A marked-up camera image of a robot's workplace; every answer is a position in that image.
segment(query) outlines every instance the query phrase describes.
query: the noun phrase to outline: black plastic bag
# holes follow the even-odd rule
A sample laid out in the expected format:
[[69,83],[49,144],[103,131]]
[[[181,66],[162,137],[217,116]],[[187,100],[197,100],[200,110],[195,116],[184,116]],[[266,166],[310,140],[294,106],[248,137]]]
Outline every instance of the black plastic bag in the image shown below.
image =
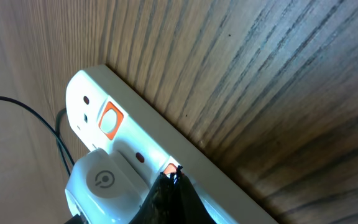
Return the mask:
[[181,168],[157,177],[132,224],[215,223]]

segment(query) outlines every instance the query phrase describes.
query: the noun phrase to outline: black cable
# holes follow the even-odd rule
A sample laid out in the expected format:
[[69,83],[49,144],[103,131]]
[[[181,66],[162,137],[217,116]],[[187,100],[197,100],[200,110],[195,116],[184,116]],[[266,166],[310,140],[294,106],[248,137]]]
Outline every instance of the black cable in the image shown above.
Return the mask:
[[[55,120],[55,132],[56,132],[56,135],[60,137],[60,122],[62,121],[62,117],[63,115],[67,112],[66,108],[63,108],[59,111],[59,113],[57,113],[56,115],[56,120]],[[68,176],[70,176],[70,170],[68,169],[68,166],[67,166],[67,163],[66,163],[66,158],[63,154],[63,149],[61,147],[61,145],[59,144],[59,142],[57,141],[56,139],[56,145],[57,147],[59,148],[59,152],[60,152],[60,158],[62,159],[62,162],[63,164],[65,165],[66,167],[66,171],[67,171],[67,174]]]
[[58,145],[60,146],[59,147],[59,150],[60,150],[60,155],[62,156],[62,159],[63,159],[63,163],[66,167],[66,170],[68,171],[68,174],[70,173],[70,171],[68,170],[68,166],[67,166],[67,163],[66,163],[66,160],[64,159],[64,155],[63,155],[63,151],[62,151],[62,148],[64,149],[64,151],[66,152],[67,154],[67,157],[69,158],[70,162],[72,165],[74,165],[74,160],[73,158],[71,157],[70,155],[70,152],[68,151],[66,145],[63,143],[62,139],[60,138],[59,134],[56,133],[56,131],[51,127],[51,125],[49,125],[47,123],[47,121],[45,119],[43,119],[43,117],[41,117],[41,115],[39,115],[36,111],[34,111],[31,107],[25,105],[24,103],[20,102],[20,101],[17,101],[17,100],[14,100],[12,98],[9,98],[9,97],[5,97],[5,96],[0,96],[0,100],[1,101],[6,101],[6,102],[11,102],[11,103],[14,103],[16,105],[19,105],[21,107],[23,107],[24,109],[26,109],[27,111],[29,111],[30,113],[32,113],[36,118],[38,118],[48,129],[49,131],[55,136],[56,138],[56,141],[58,142]]

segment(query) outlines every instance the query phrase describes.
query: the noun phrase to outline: white power strip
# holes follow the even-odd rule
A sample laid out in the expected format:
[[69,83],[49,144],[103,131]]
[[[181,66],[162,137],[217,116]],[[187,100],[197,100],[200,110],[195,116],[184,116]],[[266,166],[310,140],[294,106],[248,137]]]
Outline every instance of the white power strip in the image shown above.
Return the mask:
[[[103,149],[112,158],[119,152],[148,188],[169,164],[180,164],[217,223],[276,223],[107,66],[80,70],[67,86],[66,106],[70,126],[86,147]],[[86,171],[83,180],[75,172],[66,189],[73,215],[83,206],[78,197],[91,197],[96,205],[100,199],[89,190]]]

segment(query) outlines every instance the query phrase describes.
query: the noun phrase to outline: wood grain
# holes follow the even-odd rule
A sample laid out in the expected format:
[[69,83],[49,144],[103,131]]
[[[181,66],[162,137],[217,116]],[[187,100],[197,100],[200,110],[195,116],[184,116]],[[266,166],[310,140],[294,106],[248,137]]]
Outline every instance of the wood grain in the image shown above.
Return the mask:
[[[0,40],[0,95],[28,103],[27,96],[19,97],[19,82]],[[31,137],[31,131],[37,138]],[[55,147],[48,131],[31,114],[0,101],[0,223],[46,224],[68,219],[63,191],[67,175]]]
[[358,223],[358,0],[0,0],[0,40],[49,122],[73,74],[105,63],[278,221]]

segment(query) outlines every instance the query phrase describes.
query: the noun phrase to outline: wooden panel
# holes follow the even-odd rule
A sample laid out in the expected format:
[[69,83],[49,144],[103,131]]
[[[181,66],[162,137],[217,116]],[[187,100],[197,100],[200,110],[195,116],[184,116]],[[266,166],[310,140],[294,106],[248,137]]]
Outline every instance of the wooden panel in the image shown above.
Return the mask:
[[50,122],[105,63],[277,220],[358,222],[358,0],[1,0],[0,36]]
[[[27,101],[19,97],[1,40],[0,95]],[[67,175],[49,135],[31,114],[0,101],[0,223],[63,223],[70,217],[63,191]]]

